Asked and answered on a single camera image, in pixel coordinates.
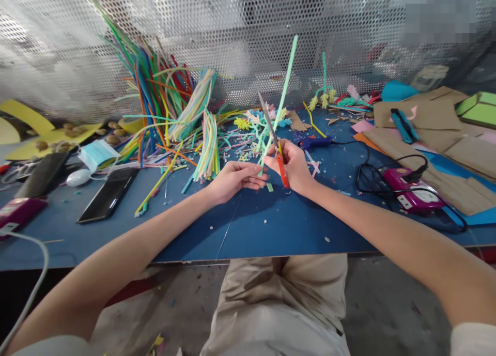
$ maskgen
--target metal mesh backdrop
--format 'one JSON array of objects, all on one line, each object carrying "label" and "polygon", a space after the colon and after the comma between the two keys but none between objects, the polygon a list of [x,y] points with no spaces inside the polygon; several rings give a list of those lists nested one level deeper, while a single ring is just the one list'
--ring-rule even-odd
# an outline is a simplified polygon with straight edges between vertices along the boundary
[{"label": "metal mesh backdrop", "polygon": [[[99,0],[131,37],[142,36],[218,79],[215,99],[278,102],[291,41],[300,36],[289,101],[328,84],[360,92],[389,79],[409,82],[426,64],[452,69],[487,46],[491,0]],[[108,35],[89,0],[0,0],[0,98],[50,119],[96,122],[139,112],[125,95],[128,73],[97,35]]]}]

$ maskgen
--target blue surgical mask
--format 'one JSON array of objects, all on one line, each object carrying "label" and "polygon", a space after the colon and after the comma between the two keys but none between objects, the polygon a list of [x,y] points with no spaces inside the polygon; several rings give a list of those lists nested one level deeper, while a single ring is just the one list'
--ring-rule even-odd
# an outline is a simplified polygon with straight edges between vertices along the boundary
[{"label": "blue surgical mask", "polygon": [[105,140],[97,140],[82,147],[78,157],[94,173],[100,164],[111,158],[119,158],[120,154]]}]

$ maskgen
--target hand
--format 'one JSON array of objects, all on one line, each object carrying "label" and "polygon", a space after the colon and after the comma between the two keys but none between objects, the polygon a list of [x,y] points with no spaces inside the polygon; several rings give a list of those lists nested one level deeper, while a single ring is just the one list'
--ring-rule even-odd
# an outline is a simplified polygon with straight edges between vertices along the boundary
[{"label": "hand", "polygon": [[241,188],[259,190],[265,187],[269,176],[258,173],[262,167],[252,162],[229,161],[216,178],[205,188],[216,204],[228,202]]},{"label": "hand", "polygon": [[[306,165],[305,153],[300,147],[296,146],[288,139],[281,139],[280,142],[284,160],[286,162],[284,169],[286,170],[286,175],[288,176],[289,186],[295,192],[303,195],[303,193],[316,182],[316,180],[312,178]],[[263,162],[276,173],[281,175],[277,160],[274,157],[271,157],[274,154],[275,148],[274,145],[272,145],[267,152],[268,156],[263,158]]]}]

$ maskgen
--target white sleeve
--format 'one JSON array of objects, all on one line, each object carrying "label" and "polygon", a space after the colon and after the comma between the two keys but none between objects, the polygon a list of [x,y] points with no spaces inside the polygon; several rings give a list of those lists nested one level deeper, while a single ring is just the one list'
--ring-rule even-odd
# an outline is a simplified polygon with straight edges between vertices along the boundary
[{"label": "white sleeve", "polygon": [[465,322],[453,329],[451,356],[496,355],[496,326]]}]

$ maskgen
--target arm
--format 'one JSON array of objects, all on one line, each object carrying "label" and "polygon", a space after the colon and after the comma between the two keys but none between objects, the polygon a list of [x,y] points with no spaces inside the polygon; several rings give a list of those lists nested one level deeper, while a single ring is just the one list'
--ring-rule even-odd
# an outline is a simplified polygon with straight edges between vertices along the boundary
[{"label": "arm", "polygon": [[[349,225],[432,290],[453,327],[462,322],[496,325],[494,269],[421,223],[319,184],[308,172],[303,151],[289,141],[281,144],[289,159],[285,166],[291,188]],[[264,162],[278,172],[274,158],[265,157]]]},{"label": "arm", "polygon": [[167,211],[97,250],[69,273],[41,301],[12,339],[6,354],[57,335],[91,338],[105,304],[183,230],[242,187],[258,190],[259,165],[228,162],[211,184]]}]

